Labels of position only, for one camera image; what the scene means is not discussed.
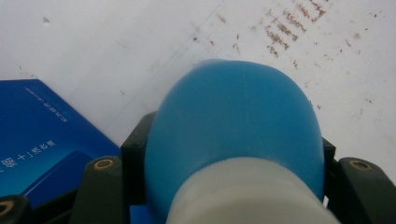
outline white cap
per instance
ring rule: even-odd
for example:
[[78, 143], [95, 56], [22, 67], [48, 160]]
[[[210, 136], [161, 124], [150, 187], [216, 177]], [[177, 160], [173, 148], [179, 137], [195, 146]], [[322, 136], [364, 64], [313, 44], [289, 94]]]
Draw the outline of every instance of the white cap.
[[257, 158], [216, 162], [177, 191], [168, 224], [339, 223], [288, 169]]

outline blue box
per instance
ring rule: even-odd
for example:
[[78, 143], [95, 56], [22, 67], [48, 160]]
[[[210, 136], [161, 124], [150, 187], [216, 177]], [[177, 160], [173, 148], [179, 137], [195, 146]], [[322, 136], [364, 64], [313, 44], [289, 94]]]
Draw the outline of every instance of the blue box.
[[31, 205], [75, 189], [87, 162], [120, 149], [37, 79], [0, 81], [0, 197]]

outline white cylinder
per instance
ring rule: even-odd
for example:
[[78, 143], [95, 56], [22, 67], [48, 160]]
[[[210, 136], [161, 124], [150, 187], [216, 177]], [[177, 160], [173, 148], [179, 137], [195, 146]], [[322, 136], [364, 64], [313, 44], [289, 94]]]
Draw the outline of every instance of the white cylinder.
[[198, 171], [180, 187], [168, 224], [339, 223], [288, 169], [233, 158]]

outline blue rounded object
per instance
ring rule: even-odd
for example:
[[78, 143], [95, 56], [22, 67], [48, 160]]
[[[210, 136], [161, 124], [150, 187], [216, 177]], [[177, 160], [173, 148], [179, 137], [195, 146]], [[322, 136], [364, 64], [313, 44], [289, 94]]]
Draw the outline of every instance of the blue rounded object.
[[166, 221], [178, 188], [189, 176], [235, 157], [275, 161], [322, 197], [321, 134], [300, 88], [269, 66], [207, 63], [176, 84], [151, 126], [145, 181], [152, 221]]

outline white surface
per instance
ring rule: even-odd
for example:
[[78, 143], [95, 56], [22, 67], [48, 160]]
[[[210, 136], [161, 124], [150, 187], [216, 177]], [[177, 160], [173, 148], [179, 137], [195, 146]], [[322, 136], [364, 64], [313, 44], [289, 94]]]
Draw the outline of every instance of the white surface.
[[339, 223], [294, 173], [257, 158], [232, 158], [191, 175], [166, 223]]
[[272, 65], [312, 101], [337, 159], [374, 162], [394, 182], [395, 9], [391, 0], [3, 0], [0, 79], [39, 77], [121, 145], [201, 60]]

